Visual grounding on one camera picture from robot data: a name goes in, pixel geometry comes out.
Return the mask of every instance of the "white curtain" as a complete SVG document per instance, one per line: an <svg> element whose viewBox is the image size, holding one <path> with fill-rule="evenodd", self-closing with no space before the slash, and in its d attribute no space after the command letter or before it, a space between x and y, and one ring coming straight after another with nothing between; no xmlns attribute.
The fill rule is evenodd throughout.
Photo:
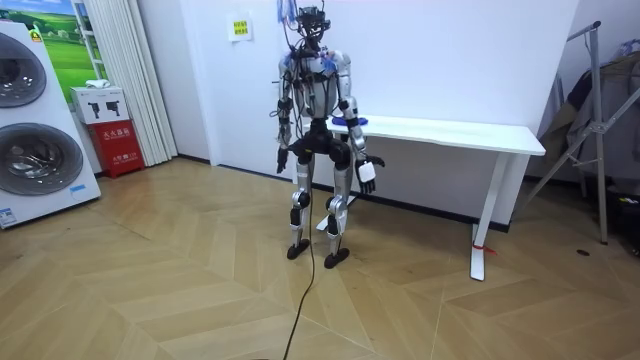
<svg viewBox="0 0 640 360"><path fill-rule="evenodd" d="M124 89L144 162L176 156L137 0L84 0L109 81Z"/></svg>

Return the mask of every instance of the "red tag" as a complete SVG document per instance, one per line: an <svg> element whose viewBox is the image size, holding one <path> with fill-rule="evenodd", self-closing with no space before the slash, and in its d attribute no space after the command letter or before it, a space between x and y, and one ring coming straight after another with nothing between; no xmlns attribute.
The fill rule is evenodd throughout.
<svg viewBox="0 0 640 360"><path fill-rule="evenodd" d="M473 245L473 248L476 250L484 250L484 252L489 253L491 255L498 255L498 253L495 250L486 246Z"/></svg>

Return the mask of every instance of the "white table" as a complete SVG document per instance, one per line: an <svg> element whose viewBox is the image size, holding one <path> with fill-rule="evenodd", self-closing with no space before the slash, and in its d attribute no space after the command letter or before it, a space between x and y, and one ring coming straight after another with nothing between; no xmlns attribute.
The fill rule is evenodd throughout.
<svg viewBox="0 0 640 360"><path fill-rule="evenodd" d="M471 277L484 280L484 241L498 193L504 178L505 168L513 155L542 156L545 149L525 126L469 123L450 120L430 120L399 118L389 116L367 116L369 124L362 126L365 136L384 137L399 140L428 142L474 150L498 153L487 197L484 202L480 223L473 225L471 243ZM327 121L327 128L337 134L346 134L346 126L338 126ZM326 227L326 219L318 229Z"/></svg>

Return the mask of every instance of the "green poster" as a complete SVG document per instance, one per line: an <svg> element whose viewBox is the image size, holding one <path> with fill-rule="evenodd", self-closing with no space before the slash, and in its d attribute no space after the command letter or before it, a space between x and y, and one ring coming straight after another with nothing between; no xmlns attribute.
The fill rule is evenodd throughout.
<svg viewBox="0 0 640 360"><path fill-rule="evenodd" d="M38 28L69 103L71 87L96 78L72 6L70 0L0 0L3 18Z"/></svg>

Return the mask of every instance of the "blue object on table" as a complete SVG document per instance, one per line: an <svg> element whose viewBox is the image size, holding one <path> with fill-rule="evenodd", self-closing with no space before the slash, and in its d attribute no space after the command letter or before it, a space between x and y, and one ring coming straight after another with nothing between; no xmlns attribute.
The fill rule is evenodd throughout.
<svg viewBox="0 0 640 360"><path fill-rule="evenodd" d="M347 126L347 122L344 121L344 118L341 117L334 117L331 122L333 123L333 125ZM358 118L358 123L360 125L367 125L369 123L369 120L367 120L366 118Z"/></svg>

